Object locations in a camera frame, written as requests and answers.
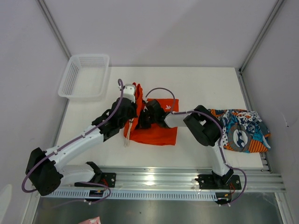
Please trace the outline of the patterned blue orange shorts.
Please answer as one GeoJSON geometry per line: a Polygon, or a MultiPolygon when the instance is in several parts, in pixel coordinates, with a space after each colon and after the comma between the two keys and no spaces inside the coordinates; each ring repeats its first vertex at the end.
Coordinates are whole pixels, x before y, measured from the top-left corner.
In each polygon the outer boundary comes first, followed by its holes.
{"type": "Polygon", "coordinates": [[[223,124],[222,149],[243,153],[271,149],[268,143],[271,133],[256,111],[209,109],[209,112],[223,124]]]}

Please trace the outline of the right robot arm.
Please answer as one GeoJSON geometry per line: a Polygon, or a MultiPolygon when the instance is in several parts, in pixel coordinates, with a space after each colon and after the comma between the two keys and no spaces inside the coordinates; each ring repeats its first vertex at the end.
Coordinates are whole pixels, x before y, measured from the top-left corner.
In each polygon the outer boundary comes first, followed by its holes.
{"type": "Polygon", "coordinates": [[[145,104],[138,119],[137,128],[148,129],[152,124],[161,128],[186,127],[196,139],[205,146],[211,147],[212,180],[218,188],[224,188],[230,183],[234,174],[227,165],[226,157],[221,148],[223,124],[204,106],[199,105],[194,110],[186,112],[165,112],[157,100],[145,104]]]}

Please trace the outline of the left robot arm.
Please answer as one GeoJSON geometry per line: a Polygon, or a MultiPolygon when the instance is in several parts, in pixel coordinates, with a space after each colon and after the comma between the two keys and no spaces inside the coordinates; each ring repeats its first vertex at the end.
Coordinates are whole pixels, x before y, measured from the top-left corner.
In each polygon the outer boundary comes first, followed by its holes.
{"type": "Polygon", "coordinates": [[[136,117],[135,97],[118,98],[111,109],[95,119],[76,138],[45,151],[39,147],[34,149],[25,170],[25,179],[31,181],[34,190],[41,196],[51,194],[61,185],[103,186],[103,173],[94,162],[87,161],[83,165],[68,165],[68,162],[117,135],[130,119],[136,117]]]}

